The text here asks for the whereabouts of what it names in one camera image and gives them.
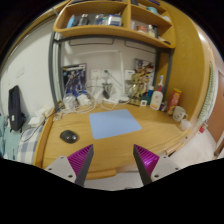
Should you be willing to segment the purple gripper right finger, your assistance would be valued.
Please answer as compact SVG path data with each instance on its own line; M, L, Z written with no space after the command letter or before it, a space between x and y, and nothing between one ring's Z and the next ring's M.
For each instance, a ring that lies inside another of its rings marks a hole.
M158 156L139 145L134 145L133 156L144 186L179 170L167 155Z

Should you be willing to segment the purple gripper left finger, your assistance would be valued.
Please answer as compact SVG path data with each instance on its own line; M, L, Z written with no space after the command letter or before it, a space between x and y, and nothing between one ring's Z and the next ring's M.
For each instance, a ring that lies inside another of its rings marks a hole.
M86 146L68 157L59 156L46 171L83 187L93 155L93 145Z

